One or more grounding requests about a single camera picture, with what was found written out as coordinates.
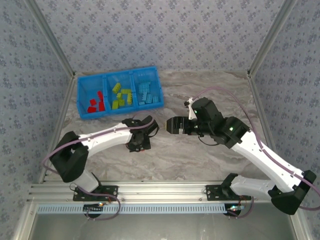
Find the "wall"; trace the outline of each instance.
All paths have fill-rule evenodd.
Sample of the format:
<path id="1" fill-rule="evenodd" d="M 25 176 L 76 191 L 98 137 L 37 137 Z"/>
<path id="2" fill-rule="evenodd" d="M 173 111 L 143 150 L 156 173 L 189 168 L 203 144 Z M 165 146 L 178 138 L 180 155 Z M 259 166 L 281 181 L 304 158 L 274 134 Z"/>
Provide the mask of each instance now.
<path id="1" fill-rule="evenodd" d="M 278 153 L 320 185 L 320 3 L 298 0 L 254 77 Z M 318 206 L 308 193 L 305 205 Z M 307 212 L 320 239 L 320 213 Z"/>
<path id="2" fill-rule="evenodd" d="M 0 240 L 38 180 L 69 78 L 23 0 L 0 1 Z"/>
<path id="3" fill-rule="evenodd" d="M 283 0 L 37 0 L 74 71 L 247 70 Z"/>

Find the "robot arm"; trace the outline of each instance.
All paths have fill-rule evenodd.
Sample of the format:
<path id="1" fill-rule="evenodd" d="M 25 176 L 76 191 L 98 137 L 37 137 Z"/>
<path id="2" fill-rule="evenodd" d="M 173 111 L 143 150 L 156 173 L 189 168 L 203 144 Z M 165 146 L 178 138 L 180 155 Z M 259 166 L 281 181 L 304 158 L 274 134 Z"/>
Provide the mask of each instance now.
<path id="1" fill-rule="evenodd" d="M 268 158 L 261 151 L 255 133 L 250 131 L 246 124 L 233 116 L 224 118 L 216 105 L 205 97 L 195 102 L 191 98 L 184 105 L 189 108 L 189 117 L 170 118 L 166 122 L 166 130 L 169 133 L 200 137 L 209 135 L 218 144 L 225 145 L 246 157 L 270 178 L 258 180 L 231 173 L 221 184 L 220 192 L 217 192 L 216 196 L 211 195 L 211 199 L 219 197 L 219 194 L 223 194 L 226 199 L 234 195 L 254 196 L 271 200 L 273 205 L 286 214 L 293 215 L 296 212 L 310 187 Z M 312 171 L 302 171 L 264 144 L 262 146 L 281 165 L 310 183 L 315 181 L 316 175 Z"/>
<path id="2" fill-rule="evenodd" d="M 56 148 L 75 140 L 89 138 L 63 148 L 50 157 L 50 161 L 65 183 L 74 183 L 85 191 L 92 192 L 100 186 L 100 182 L 93 173 L 85 169 L 87 159 L 102 150 L 120 144 L 126 144 L 130 152 L 151 149 L 149 134 L 155 129 L 159 129 L 155 120 L 146 128 L 129 128 L 144 126 L 150 123 L 152 119 L 151 116 L 142 121 L 128 118 L 111 128 L 90 134 L 76 135 L 73 131 L 68 132 Z"/>

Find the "yellow lego brick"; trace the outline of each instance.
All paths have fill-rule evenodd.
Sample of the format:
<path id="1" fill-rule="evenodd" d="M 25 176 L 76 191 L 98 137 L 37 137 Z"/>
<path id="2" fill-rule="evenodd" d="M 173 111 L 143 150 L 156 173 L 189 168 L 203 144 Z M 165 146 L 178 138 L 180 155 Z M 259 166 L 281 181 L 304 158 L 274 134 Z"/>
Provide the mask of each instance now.
<path id="1" fill-rule="evenodd" d="M 112 110 L 116 110 L 118 108 L 119 108 L 119 102 L 118 102 L 118 100 L 114 100 L 112 102 Z"/>
<path id="2" fill-rule="evenodd" d="M 112 92 L 113 92 L 114 94 L 117 94 L 120 89 L 121 89 L 121 84 L 120 84 L 119 82 L 117 82 L 117 83 L 114 85 L 114 87 L 113 87 L 113 89 L 112 89 Z"/>
<path id="3" fill-rule="evenodd" d="M 130 89 L 130 88 L 124 88 L 124 89 L 121 89 L 121 93 L 122 93 L 122 94 L 128 94 L 128 93 L 131 93 L 131 89 Z"/>
<path id="4" fill-rule="evenodd" d="M 123 107 L 125 105 L 125 100 L 124 99 L 119 99 L 119 106 Z"/>
<path id="5" fill-rule="evenodd" d="M 129 105 L 132 104 L 132 94 L 131 94 L 131 92 L 128 93 L 128 97 L 127 97 L 126 101 L 127 101 L 127 103 L 128 103 Z"/>

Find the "red lego brick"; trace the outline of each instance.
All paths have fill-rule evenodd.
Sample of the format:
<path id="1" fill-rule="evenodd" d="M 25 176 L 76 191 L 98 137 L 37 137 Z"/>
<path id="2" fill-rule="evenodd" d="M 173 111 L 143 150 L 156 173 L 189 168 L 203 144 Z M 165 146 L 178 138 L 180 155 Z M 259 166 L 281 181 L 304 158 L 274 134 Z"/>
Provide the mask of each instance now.
<path id="1" fill-rule="evenodd" d="M 94 106 L 88 107 L 88 110 L 87 110 L 88 114 L 95 113 L 96 111 L 97 111 L 97 108 Z"/>
<path id="2" fill-rule="evenodd" d="M 105 104 L 103 101 L 99 102 L 99 112 L 105 111 Z"/>
<path id="3" fill-rule="evenodd" d="M 97 101 L 95 99 L 91 99 L 90 104 L 91 104 L 91 106 L 94 106 L 97 104 Z"/>
<path id="4" fill-rule="evenodd" d="M 104 101 L 104 96 L 102 94 L 102 91 L 98 91 L 97 94 L 98 94 L 98 97 L 99 97 L 100 101 L 103 102 Z"/>

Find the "marble surface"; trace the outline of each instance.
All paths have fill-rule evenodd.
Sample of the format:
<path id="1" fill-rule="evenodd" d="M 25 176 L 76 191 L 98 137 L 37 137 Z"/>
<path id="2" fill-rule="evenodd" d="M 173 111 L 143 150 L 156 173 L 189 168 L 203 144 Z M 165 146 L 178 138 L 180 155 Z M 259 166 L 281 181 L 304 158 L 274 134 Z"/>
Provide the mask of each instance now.
<path id="1" fill-rule="evenodd" d="M 229 173 L 244 177 L 267 179 L 267 176 L 249 160 L 225 146 L 207 146 L 196 136 L 172 135 L 164 129 L 167 119 L 174 116 L 187 116 L 184 101 L 207 87 L 219 86 L 233 92 L 246 107 L 262 137 L 263 131 L 254 104 L 245 72 L 217 71 L 160 71 L 164 108 L 154 109 L 156 121 L 160 125 L 158 134 L 151 138 L 151 149 L 131 152 L 125 145 L 117 145 L 90 157 L 86 169 L 100 180 L 223 180 Z M 61 136 L 69 131 L 87 134 L 112 127 L 130 115 L 114 115 L 95 120 L 82 120 L 76 106 L 77 86 L 73 89 L 65 116 Z M 231 97 L 221 91 L 205 93 L 214 101 L 224 117 L 235 116 L 249 125 L 244 113 Z M 137 118 L 143 119 L 141 113 Z M 203 141 L 213 144 L 207 137 Z M 55 174 L 46 180 L 58 180 Z"/>

